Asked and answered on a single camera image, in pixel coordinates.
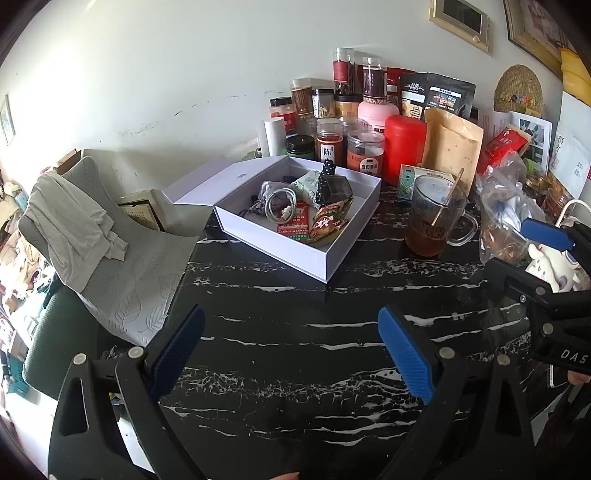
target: plush toy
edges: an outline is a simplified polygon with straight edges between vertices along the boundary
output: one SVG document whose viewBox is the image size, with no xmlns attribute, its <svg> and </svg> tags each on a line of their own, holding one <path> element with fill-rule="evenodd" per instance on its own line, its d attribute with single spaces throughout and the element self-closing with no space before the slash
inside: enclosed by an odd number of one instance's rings
<svg viewBox="0 0 591 480">
<path fill-rule="evenodd" d="M 579 264 L 571 260 L 566 252 L 559 252 L 547 245 L 540 245 L 538 249 L 530 244 L 528 253 L 532 261 L 525 271 L 548 282 L 553 293 L 570 291 L 574 283 L 581 282 L 576 272 Z"/>
</svg>

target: pink jar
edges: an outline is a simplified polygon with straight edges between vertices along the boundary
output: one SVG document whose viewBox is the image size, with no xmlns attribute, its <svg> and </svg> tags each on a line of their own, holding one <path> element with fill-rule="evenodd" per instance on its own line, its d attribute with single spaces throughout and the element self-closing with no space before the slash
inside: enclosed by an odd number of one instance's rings
<svg viewBox="0 0 591 480">
<path fill-rule="evenodd" d="M 381 134 L 386 130 L 386 119 L 389 116 L 399 115 L 398 107 L 393 103 L 368 103 L 361 102 L 357 118 L 368 125 L 368 130 L 374 130 Z"/>
</svg>

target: black lid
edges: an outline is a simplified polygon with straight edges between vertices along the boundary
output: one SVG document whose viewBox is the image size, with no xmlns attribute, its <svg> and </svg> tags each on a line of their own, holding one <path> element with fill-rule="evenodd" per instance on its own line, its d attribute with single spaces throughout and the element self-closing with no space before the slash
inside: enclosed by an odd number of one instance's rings
<svg viewBox="0 0 591 480">
<path fill-rule="evenodd" d="M 314 137 L 309 135 L 292 135 L 287 137 L 288 153 L 309 153 L 314 151 Z"/>
<path fill-rule="evenodd" d="M 335 95 L 335 100 L 337 102 L 361 103 L 363 102 L 363 95 L 360 93 L 354 95 Z"/>
<path fill-rule="evenodd" d="M 291 97 L 272 98 L 270 102 L 271 106 L 290 105 Z"/>
<path fill-rule="evenodd" d="M 312 90 L 312 95 L 325 95 L 325 94 L 334 95 L 335 91 L 332 88 L 315 88 Z"/>
</svg>

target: glass mug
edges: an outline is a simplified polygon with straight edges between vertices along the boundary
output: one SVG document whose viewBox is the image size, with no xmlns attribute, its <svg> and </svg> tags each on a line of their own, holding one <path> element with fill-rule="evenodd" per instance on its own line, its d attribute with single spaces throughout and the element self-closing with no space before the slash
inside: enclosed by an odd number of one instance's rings
<svg viewBox="0 0 591 480">
<path fill-rule="evenodd" d="M 452 181 L 434 175 L 423 175 L 416 179 L 404 239 L 417 255 L 433 257 L 446 244 L 460 247 L 472 240 L 478 230 L 476 219 L 464 211 L 467 199 L 460 187 L 456 186 L 448 204 L 443 205 L 452 188 Z M 441 215 L 432 226 L 441 207 Z M 461 216 L 472 222 L 472 229 L 459 239 L 449 238 Z"/>
</svg>

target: kraft paper bag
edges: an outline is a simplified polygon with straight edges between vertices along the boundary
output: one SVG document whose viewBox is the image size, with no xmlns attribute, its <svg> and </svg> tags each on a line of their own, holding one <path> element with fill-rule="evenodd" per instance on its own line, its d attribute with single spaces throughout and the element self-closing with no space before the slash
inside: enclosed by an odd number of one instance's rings
<svg viewBox="0 0 591 480">
<path fill-rule="evenodd" d="M 476 173 L 484 130 L 439 108 L 428 109 L 425 121 L 427 141 L 422 168 L 451 173 L 457 177 L 463 167 L 464 173 L 458 185 L 468 196 Z"/>
</svg>

